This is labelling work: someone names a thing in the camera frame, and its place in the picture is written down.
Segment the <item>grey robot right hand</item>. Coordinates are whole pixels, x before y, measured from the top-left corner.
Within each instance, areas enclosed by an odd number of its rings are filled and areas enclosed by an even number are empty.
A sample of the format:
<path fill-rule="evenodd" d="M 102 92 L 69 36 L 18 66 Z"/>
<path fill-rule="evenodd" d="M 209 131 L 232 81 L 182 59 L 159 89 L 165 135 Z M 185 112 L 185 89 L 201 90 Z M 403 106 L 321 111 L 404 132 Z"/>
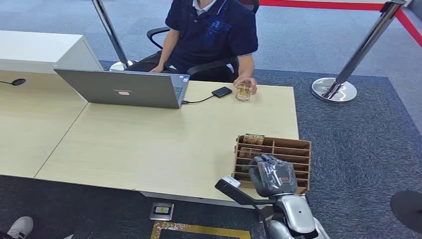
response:
<path fill-rule="evenodd" d="M 248 174 L 261 197 L 294 194 L 298 187 L 293 165 L 273 155 L 254 156 Z"/>

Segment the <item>person's left hand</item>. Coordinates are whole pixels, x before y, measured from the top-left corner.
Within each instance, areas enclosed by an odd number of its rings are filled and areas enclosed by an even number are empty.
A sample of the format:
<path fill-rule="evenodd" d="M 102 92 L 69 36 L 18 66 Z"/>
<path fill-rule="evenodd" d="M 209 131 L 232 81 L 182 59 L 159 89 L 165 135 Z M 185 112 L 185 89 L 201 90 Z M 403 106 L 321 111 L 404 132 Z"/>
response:
<path fill-rule="evenodd" d="M 255 95 L 257 92 L 257 83 L 254 78 L 252 77 L 241 77 L 239 76 L 233 82 L 235 87 L 240 86 L 248 86 L 251 95 Z"/>

